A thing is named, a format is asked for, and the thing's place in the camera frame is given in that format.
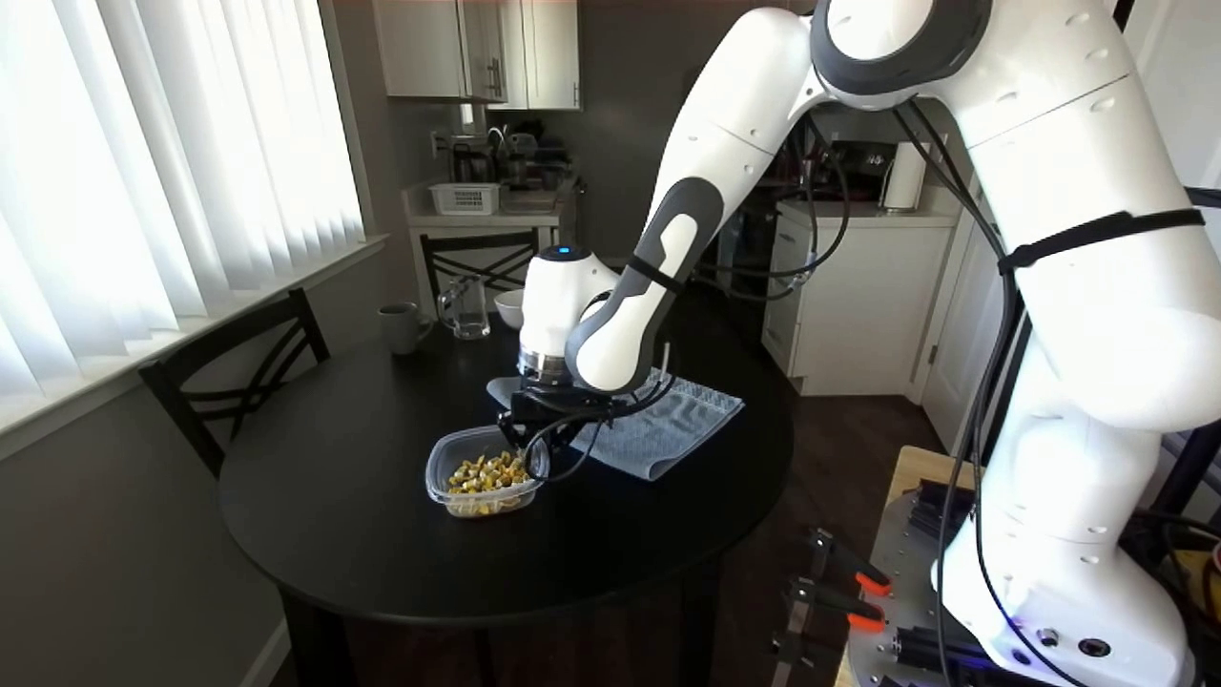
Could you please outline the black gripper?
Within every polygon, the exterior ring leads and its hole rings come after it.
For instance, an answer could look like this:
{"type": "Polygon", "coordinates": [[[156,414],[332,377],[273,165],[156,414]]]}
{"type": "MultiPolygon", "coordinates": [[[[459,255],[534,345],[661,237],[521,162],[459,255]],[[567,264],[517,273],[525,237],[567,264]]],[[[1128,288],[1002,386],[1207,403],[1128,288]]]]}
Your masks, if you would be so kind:
{"type": "Polygon", "coordinates": [[[531,441],[538,441],[538,456],[553,459],[582,426],[628,414],[622,395],[541,386],[534,377],[496,377],[493,403],[500,405],[496,428],[516,459],[531,456],[531,441]]]}

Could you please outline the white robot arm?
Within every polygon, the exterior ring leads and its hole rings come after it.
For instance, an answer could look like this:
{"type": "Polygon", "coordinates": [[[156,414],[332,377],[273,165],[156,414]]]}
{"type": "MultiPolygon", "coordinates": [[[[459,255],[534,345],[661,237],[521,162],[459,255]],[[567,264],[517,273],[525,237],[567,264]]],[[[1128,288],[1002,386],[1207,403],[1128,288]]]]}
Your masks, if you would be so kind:
{"type": "Polygon", "coordinates": [[[1030,345],[931,582],[998,670],[1072,687],[1189,687],[1170,596],[1118,551],[1160,441],[1221,418],[1221,264],[1100,0],[751,10],[667,134],[633,255],[525,288],[517,372],[645,382],[661,322],[797,120],[936,99],[998,228],[1030,345]]]}

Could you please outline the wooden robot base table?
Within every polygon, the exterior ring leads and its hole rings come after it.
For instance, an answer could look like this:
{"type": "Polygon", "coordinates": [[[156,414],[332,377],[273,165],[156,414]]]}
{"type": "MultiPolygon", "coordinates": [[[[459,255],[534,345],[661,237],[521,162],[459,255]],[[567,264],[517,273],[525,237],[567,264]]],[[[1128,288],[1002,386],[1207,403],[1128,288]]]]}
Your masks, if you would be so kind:
{"type": "Polygon", "coordinates": [[[913,532],[913,507],[923,483],[946,483],[952,464],[923,448],[900,448],[887,488],[881,499],[881,518],[875,527],[875,548],[865,563],[887,577],[887,593],[879,596],[887,625],[881,634],[845,634],[830,687],[946,687],[936,670],[913,670],[896,658],[896,632],[926,625],[940,613],[931,593],[936,540],[913,532]]]}

